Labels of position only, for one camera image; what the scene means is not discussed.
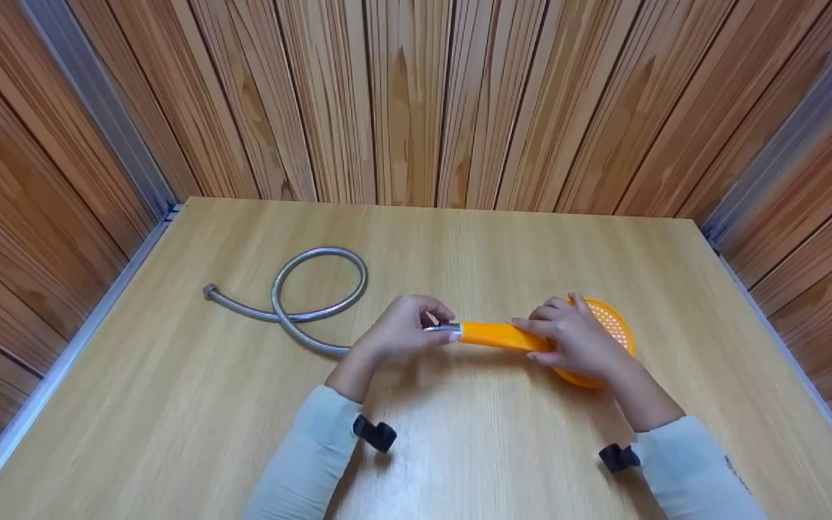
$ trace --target coiled hose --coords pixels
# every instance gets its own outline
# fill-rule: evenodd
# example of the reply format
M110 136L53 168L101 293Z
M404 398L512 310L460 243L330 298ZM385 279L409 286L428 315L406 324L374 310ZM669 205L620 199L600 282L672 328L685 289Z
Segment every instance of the coiled hose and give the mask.
M349 260L359 271L359 283L355 290L349 296L344 297L339 303L332 304L322 309L314 310L307 313L291 313L285 312L285 307L281 304L281 287L284 287L287 276L295 267L300 266L307 260L315 256L341 256ZM364 294L364 290L368 286L368 268L364 264L364 260L357 254L349 251L343 247L315 247L310 251L304 251L298 254L281 267L278 274L274 276L272 282L272 291L270 295L272 310L274 312L267 312L250 307L245 303L237 302L236 300L226 296L220 292L215 284L209 283L204 286L204 299L211 300L224 306L226 309L232 310L235 313L240 313L242 316L251 317L269 323L281 323L281 327L286 330L291 338L297 340L298 343L307 347L311 351L323 353L323 355L334 356L334 358L342 358L349 352L349 347L346 345L336 345L334 343L322 342L320 339L313 338L303 330L300 330L297 323L304 323L308 321L316 321L318 319L326 319L326 317L336 316L343 310L353 306Z

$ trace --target orange shower head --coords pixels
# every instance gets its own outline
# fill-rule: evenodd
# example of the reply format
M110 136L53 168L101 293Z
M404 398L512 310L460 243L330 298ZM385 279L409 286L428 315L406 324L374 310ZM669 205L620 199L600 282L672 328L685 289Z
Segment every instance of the orange shower head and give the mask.
M624 319L615 312L615 309L608 303L600 300L586 299L592 313L597 317L599 323L612 335L630 355L634 356L634 336ZM508 323L461 323L461 342L472 343L472 345L485 345L500 349L512 349L528 352L549 352L554 350L554 343L548 338L542 338L516 329ZM561 378L574 385L584 388L599 388L602 385L598 379L587 378L580 374L573 374L566 370L555 368Z

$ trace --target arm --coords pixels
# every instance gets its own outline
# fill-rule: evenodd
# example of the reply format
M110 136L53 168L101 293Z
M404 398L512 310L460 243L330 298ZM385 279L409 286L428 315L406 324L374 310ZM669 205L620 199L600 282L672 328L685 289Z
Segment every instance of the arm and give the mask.
M727 455L598 322L580 294L551 298L517 328L554 340L554 352L532 352L540 365L600 378L637 439L644 480L670 518L763 518Z
M301 406L252 490L243 517L323 518L358 444L352 423L361 413L374 372L388 359L450 342L449 333L425 332L423 327L432 325L432 319L454 317L427 296L394 300Z

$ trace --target person's left hand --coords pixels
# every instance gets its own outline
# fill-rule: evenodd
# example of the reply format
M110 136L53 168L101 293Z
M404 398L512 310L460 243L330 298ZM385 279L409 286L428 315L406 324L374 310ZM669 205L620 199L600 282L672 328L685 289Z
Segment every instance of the person's left hand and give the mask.
M384 361L458 340L458 335L451 332L423 330L435 325L433 319L445 323L455 319L455 313L430 296L397 296L352 348L373 353Z

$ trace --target hand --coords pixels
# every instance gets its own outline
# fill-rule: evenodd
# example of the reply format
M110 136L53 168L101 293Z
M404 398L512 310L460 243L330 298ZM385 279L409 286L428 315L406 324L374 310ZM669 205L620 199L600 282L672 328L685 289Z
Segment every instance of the hand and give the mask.
M405 358L422 349L455 342L450 332L426 332L427 326L449 322L455 313L430 296L397 296L355 343L353 351L368 351L381 361Z
M532 311L528 319L513 318L517 329L554 340L552 352L529 352L539 365L606 379L631 356L592 315L580 293L569 294L571 303L557 296Z

